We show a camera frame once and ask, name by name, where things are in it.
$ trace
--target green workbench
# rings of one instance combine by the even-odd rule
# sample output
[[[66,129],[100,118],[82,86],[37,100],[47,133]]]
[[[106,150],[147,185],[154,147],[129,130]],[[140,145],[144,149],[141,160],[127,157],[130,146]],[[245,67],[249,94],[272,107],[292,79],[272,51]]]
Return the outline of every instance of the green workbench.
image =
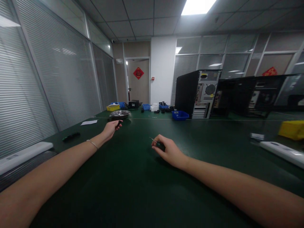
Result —
[[[72,126],[44,141],[60,153],[99,134],[110,112]],[[249,134],[277,136],[281,121],[294,114],[271,113],[267,120],[172,120],[171,113],[132,111],[113,138],[102,146],[41,208],[32,227],[257,227],[256,222],[202,183],[162,160],[151,149],[158,134],[171,138],[188,156],[231,168],[304,197],[304,170],[253,145]],[[80,132],[68,143],[63,137]]]

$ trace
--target white plastic part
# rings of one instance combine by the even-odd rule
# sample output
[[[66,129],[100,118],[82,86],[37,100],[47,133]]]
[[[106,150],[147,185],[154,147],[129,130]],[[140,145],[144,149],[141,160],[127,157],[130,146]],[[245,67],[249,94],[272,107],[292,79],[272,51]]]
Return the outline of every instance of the white plastic part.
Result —
[[[15,168],[16,166],[28,161],[32,157],[51,149],[53,144],[50,142],[39,142],[35,145],[27,147],[17,153],[9,155],[0,160],[0,175]]]
[[[291,149],[278,142],[260,142],[260,146],[304,169],[304,153]]]
[[[153,105],[150,106],[151,111],[157,111],[159,109],[159,104],[154,103]]]

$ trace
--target ceiling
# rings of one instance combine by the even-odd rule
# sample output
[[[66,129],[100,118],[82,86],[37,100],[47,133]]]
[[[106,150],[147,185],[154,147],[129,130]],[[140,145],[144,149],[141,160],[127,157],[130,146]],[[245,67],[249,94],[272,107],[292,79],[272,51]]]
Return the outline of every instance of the ceiling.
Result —
[[[304,29],[303,0],[217,0],[207,14],[181,16],[186,0],[78,0],[115,41],[160,35]]]

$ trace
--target metal bowl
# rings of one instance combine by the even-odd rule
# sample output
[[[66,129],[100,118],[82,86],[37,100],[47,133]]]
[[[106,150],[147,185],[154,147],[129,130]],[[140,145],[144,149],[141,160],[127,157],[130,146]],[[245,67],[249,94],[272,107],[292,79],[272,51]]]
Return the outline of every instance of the metal bowl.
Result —
[[[129,114],[130,114],[130,111],[117,110],[117,111],[114,111],[110,114],[110,118],[112,118],[113,120],[125,119],[125,118],[128,117]]]

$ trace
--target human arm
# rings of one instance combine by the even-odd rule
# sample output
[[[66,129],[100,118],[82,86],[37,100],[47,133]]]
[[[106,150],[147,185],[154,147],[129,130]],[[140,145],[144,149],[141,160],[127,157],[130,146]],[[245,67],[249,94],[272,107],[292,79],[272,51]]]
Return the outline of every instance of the human arm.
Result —
[[[197,178],[262,226],[304,227],[303,198],[238,171],[187,157],[162,135],[155,141],[166,147],[163,152],[152,143],[164,160]]]
[[[98,148],[110,140],[118,121],[90,139]],[[42,163],[0,193],[0,226],[28,227],[42,205],[97,151],[90,142],[67,149]]]

